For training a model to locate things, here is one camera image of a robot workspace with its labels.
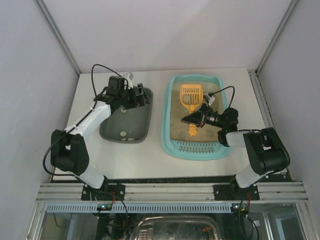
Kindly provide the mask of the orange litter scoop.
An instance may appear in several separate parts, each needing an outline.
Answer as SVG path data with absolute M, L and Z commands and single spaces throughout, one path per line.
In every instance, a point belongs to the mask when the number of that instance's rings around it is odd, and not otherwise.
M 190 96 L 188 103 L 184 101 L 185 95 Z M 203 87 L 200 84 L 183 84 L 180 86 L 179 99 L 190 114 L 194 113 L 203 103 Z

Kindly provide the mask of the grey plastic bin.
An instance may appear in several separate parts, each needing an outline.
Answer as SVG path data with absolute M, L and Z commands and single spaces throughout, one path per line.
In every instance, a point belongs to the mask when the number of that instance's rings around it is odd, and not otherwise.
M 126 112 L 121 112 L 121 108 L 117 109 L 100 124 L 99 134 L 102 139 L 119 144 L 139 144 L 145 140 L 149 131 L 154 95 L 151 89 L 144 90 L 151 104 L 127 109 Z M 122 131 L 126 132 L 125 137 L 120 136 Z M 128 141 L 128 138 L 134 138 L 134 141 Z

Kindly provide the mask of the teal litter box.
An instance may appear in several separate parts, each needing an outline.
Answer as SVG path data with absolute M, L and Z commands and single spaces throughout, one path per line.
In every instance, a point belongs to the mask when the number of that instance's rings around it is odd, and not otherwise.
M 189 114 L 179 99 L 179 90 L 183 84 L 200 84 L 204 92 L 216 92 L 224 88 L 223 81 L 218 76 L 203 74 L 174 76 L 164 94 L 161 130 L 163 149 L 173 157 L 187 160 L 206 161 L 226 157 L 231 148 L 219 143 L 217 135 L 219 128 L 205 125 L 197 129 L 196 136 L 190 136 L 189 125 L 181 122 L 181 118 Z M 207 131 L 213 132 L 213 135 L 207 136 Z

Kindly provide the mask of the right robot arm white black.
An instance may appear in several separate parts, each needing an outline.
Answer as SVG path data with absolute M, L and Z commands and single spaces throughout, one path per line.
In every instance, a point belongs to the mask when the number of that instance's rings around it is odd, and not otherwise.
M 262 178 L 290 165 L 289 153 L 273 127 L 239 130 L 238 116 L 238 111 L 232 107 L 219 114 L 204 103 L 195 112 L 181 118 L 183 123 L 197 128 L 205 125 L 220 128 L 217 138 L 221 145 L 246 149 L 249 164 L 229 183 L 234 193 L 244 191 Z

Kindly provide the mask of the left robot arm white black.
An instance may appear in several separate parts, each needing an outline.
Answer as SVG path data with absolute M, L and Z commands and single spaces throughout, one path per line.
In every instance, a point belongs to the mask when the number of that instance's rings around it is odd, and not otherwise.
M 78 178 L 93 189 L 106 186 L 108 178 L 90 164 L 89 138 L 119 108 L 131 110 L 151 103 L 142 83 L 134 86 L 128 76 L 111 76 L 108 85 L 95 95 L 88 113 L 64 130 L 56 129 L 52 133 L 46 153 L 50 164 L 61 170 L 63 176 Z

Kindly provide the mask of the metal basket below table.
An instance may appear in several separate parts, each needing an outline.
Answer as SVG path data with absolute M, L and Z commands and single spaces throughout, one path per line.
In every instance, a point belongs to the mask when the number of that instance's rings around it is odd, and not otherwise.
M 162 215 L 142 219 L 134 240 L 220 240 L 218 224 L 206 215 Z

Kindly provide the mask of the aluminium right side rail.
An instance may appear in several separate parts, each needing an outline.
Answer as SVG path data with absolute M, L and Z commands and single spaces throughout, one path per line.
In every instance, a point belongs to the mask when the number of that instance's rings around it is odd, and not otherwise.
M 247 72 L 262 115 L 264 125 L 266 127 L 275 128 L 274 118 L 262 82 L 254 69 L 248 69 Z

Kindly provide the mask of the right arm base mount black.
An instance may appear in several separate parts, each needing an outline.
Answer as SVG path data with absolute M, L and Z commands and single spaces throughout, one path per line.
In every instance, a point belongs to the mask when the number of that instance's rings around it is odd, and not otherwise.
M 236 182 L 215 184 L 213 193 L 216 201 L 260 200 L 258 187 L 253 184 L 246 188 L 239 187 Z

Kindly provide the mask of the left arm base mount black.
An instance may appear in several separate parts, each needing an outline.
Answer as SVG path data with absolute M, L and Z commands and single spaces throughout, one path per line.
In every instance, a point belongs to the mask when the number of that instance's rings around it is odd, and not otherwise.
M 81 190 L 82 201 L 112 201 L 124 200 L 126 186 L 120 183 L 109 183 L 108 186 L 102 186 L 99 189 L 85 184 Z

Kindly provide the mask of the aluminium rail frame front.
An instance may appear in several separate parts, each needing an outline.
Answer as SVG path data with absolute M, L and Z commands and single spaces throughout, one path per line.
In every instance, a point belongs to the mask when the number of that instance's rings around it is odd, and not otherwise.
M 116 191 L 126 203 L 164 202 L 215 202 L 222 197 L 226 202 L 230 195 L 225 184 L 214 183 L 124 183 L 124 189 Z M 81 183 L 43 183 L 36 201 L 53 203 L 78 203 L 86 194 Z M 245 193 L 252 202 L 299 203 L 308 196 L 302 182 L 261 182 Z

